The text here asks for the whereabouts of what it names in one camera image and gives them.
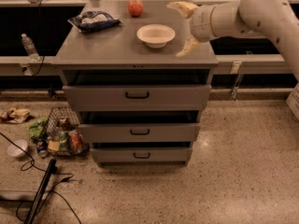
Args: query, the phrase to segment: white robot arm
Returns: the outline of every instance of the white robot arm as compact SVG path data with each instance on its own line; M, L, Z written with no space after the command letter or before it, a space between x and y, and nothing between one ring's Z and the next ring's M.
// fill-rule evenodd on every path
M186 2L170 3L190 19L192 37L187 39L183 56L191 45L219 37L268 38L277 48L299 81L299 20L288 0L239 0L214 6Z

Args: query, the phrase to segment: apple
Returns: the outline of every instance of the apple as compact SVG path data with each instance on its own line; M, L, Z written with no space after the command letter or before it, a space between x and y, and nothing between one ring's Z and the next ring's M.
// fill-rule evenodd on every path
M128 11L132 17L139 17L143 12L143 3L140 0L131 0L128 3Z

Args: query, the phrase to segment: drawer handle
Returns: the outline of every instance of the drawer handle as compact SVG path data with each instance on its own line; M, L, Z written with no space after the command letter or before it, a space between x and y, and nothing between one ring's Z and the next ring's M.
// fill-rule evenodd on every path
M150 153L148 153L147 156L143 156L143 155L136 155L136 153L134 153L134 158L136 159L149 159L150 158Z
M150 93L147 91L145 94L137 95L137 94L130 94L129 92L126 92L125 97L127 99L147 99L150 97Z
M150 134L150 129L147 129L146 131L134 131L130 130L131 135L149 135Z

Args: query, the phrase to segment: plastic bottle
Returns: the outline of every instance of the plastic bottle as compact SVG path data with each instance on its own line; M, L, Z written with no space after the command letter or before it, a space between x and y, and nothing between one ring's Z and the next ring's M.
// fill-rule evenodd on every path
M29 55L30 60L33 62L38 62L40 60L40 56L37 53L36 46L35 46L34 42L32 41L32 39L29 36L27 36L26 34L22 34L21 42L24 45L24 47Z

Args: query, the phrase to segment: speckled floor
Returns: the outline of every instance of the speckled floor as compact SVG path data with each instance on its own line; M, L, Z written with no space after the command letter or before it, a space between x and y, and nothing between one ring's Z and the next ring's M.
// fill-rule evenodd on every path
M101 168L91 157L58 159L60 172L75 176L55 190L81 223L271 223L299 220L299 121L280 96L239 101L211 96L188 166ZM47 116L54 106L44 99L1 99L0 110L30 108ZM28 139L23 124L0 124L12 140ZM0 137L0 190L36 191L43 173L22 172L28 158L12 159ZM36 165L47 168L50 157ZM54 175L50 186L63 177ZM0 223L22 223L19 202L0 202ZM25 218L28 203L19 216ZM35 223L78 223L65 201L51 194Z

